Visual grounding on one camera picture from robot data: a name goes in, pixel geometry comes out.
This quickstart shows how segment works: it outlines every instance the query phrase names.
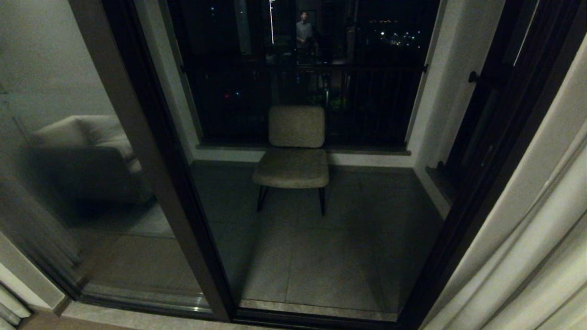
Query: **cushion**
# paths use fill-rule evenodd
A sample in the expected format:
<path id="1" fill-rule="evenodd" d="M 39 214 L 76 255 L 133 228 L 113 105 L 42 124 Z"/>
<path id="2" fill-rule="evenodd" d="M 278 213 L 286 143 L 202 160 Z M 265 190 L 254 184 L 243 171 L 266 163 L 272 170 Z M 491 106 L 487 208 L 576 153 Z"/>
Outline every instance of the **cushion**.
<path id="1" fill-rule="evenodd" d="M 69 116 L 31 134 L 38 147 L 87 146 L 87 138 L 77 116 Z"/>
<path id="2" fill-rule="evenodd" d="M 106 140 L 104 142 L 96 143 L 96 147 L 116 148 L 122 155 L 122 158 L 124 158 L 125 160 L 129 160 L 134 157 L 133 147 L 130 145 L 129 138 L 126 137 L 125 134 L 115 136 L 110 140 Z"/>
<path id="3" fill-rule="evenodd" d="M 328 185 L 324 149 L 269 149 L 253 173 L 253 182 L 276 188 L 322 188 Z"/>
<path id="4" fill-rule="evenodd" d="M 274 106 L 269 110 L 269 142 L 276 147 L 320 148 L 325 115 L 319 106 Z"/>
<path id="5" fill-rule="evenodd" d="M 124 135 L 116 115 L 78 116 L 78 118 L 90 144 L 108 142 Z"/>

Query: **curtain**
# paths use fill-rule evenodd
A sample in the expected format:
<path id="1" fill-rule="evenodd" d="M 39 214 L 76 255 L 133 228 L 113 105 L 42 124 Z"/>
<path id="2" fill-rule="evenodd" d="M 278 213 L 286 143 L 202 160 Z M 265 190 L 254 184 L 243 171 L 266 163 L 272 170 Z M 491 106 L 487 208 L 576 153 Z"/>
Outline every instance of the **curtain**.
<path id="1" fill-rule="evenodd" d="M 567 155 L 504 243 L 425 330 L 587 329 L 585 139 Z"/>
<path id="2" fill-rule="evenodd" d="M 31 312 L 0 285 L 0 330 L 14 330 L 21 318 L 30 315 Z"/>

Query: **tiled floor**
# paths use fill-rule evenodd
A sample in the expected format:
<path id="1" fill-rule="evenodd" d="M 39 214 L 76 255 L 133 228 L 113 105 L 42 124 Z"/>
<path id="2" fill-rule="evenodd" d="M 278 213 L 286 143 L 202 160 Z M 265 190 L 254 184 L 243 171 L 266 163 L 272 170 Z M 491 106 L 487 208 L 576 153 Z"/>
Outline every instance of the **tiled floor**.
<path id="1" fill-rule="evenodd" d="M 257 213 L 251 166 L 193 173 L 233 294 L 248 302 L 398 314 L 441 226 L 409 169 L 332 170 L 324 217 L 317 190 L 272 188 Z"/>

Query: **chair leg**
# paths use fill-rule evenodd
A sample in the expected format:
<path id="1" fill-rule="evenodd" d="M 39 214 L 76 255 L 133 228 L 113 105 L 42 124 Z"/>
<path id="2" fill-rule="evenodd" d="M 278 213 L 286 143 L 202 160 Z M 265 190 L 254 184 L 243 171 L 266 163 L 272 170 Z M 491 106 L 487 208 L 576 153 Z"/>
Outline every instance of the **chair leg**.
<path id="1" fill-rule="evenodd" d="M 265 201 L 265 196 L 267 196 L 267 191 L 269 190 L 269 187 L 267 186 L 261 186 L 259 189 L 259 199 L 257 200 L 257 212 L 261 212 L 261 209 L 263 208 L 263 202 Z"/>
<path id="2" fill-rule="evenodd" d="M 324 201 L 324 188 L 318 188 L 318 194 L 320 195 L 320 210 L 322 211 L 322 216 L 326 214 L 326 205 Z"/>

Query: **door frame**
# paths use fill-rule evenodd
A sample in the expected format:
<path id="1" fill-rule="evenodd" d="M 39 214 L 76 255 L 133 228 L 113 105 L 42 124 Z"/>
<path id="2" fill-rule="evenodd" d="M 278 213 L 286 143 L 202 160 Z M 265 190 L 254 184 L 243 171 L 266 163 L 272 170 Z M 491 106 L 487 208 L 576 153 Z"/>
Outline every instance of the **door frame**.
<path id="1" fill-rule="evenodd" d="M 532 24 L 520 53 L 524 64 L 514 68 L 512 80 L 502 99 L 500 108 L 508 108 L 509 111 L 502 111 L 490 124 L 490 133 L 475 155 L 476 166 L 469 171 L 464 188 L 448 214 L 398 322 L 381 322 L 238 307 L 230 294 L 199 196 L 191 184 L 190 169 L 183 157 L 134 2 L 70 0 L 106 90 L 117 93 L 119 100 L 136 95 L 136 99 L 127 101 L 127 104 L 132 104 L 131 109 L 116 109 L 117 113 L 123 127 L 130 129 L 129 139 L 133 145 L 138 142 L 137 154 L 144 154 L 149 159 L 154 156 L 155 165 L 151 170 L 158 167 L 161 171 L 156 175 L 160 180 L 159 189 L 172 192 L 168 202 L 177 218 L 170 218 L 170 225 L 205 293 L 214 318 L 223 322 L 303 329 L 417 329 L 421 325 L 503 191 L 556 95 L 585 36 L 586 2 L 540 1 L 534 18 L 536 24 Z M 582 8 L 582 17 L 577 14 L 578 8 Z M 105 34 L 104 31 L 93 30 L 102 25 L 95 24 L 96 19 L 104 21 L 102 28 L 109 28 L 110 31 Z M 104 52 L 104 43 L 109 46 L 106 52 L 119 52 L 119 61 L 109 63 L 112 57 L 100 57 L 100 53 Z M 127 74 L 122 82 L 116 81 L 120 72 Z M 125 85 L 126 90 L 112 90 L 120 85 Z M 140 141 L 144 136 L 150 139 Z M 83 295 L 74 298 L 108 307 L 145 311 L 144 307 L 136 304 L 115 305 L 110 301 L 86 299 Z M 167 309 L 149 311 L 176 314 Z"/>

